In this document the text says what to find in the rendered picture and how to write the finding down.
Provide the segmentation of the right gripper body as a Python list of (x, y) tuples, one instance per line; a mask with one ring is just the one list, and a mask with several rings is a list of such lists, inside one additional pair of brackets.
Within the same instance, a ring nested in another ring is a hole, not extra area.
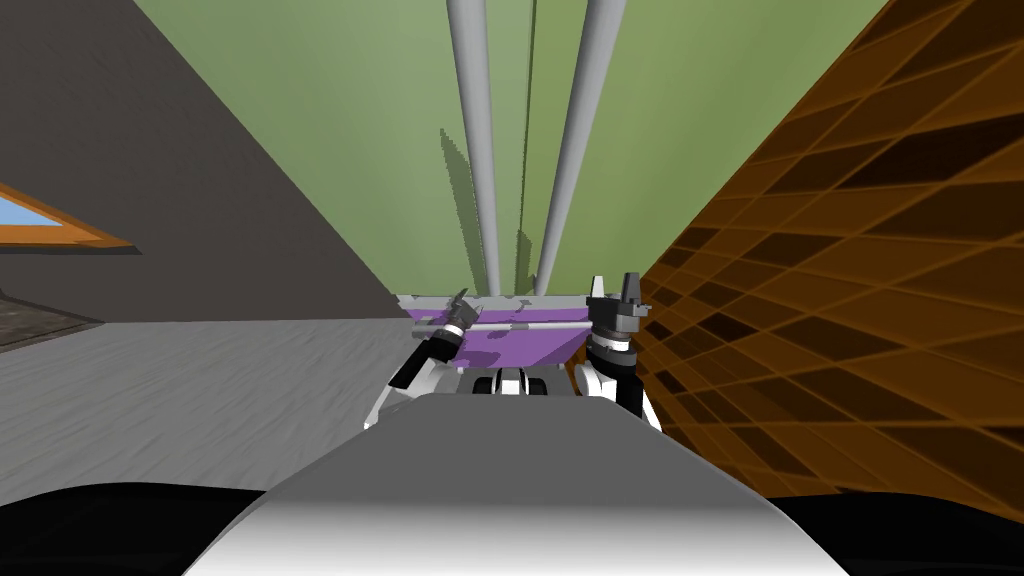
[(646, 318), (651, 306), (638, 299), (623, 301), (610, 297), (588, 296), (588, 319), (594, 331), (610, 333), (636, 333), (640, 320)]

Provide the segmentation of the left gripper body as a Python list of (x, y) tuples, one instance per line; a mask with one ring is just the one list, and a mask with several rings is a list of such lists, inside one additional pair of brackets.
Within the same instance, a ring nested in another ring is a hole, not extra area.
[(465, 298), (468, 289), (464, 288), (458, 292), (449, 302), (445, 315), (445, 326), (454, 326), (457, 329), (469, 329), (479, 319), (482, 311), (481, 306), (474, 306)]

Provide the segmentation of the purple drawer front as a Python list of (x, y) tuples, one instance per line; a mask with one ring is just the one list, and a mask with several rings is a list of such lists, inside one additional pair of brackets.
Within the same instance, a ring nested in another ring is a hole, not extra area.
[[(589, 321), (584, 295), (467, 295), (465, 298), (482, 307), (476, 323)], [(466, 332), (464, 343), (450, 364), (458, 368), (563, 364), (583, 345), (589, 331)]]

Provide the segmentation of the green cupboard door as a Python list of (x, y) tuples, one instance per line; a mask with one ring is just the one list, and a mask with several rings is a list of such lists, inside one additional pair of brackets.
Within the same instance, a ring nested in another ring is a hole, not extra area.
[(647, 271), (886, 0), (627, 0), (548, 290)]
[(136, 0), (395, 294), (485, 291), (445, 0)]

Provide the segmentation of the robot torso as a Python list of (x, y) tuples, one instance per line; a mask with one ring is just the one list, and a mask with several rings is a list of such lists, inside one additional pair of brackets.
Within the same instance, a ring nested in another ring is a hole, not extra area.
[(275, 485), (184, 576), (847, 576), (601, 397), (427, 394)]

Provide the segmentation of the orange framed window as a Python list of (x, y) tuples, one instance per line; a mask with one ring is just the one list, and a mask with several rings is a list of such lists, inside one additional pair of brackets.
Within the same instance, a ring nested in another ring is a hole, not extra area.
[(133, 244), (0, 182), (0, 247), (128, 248)]

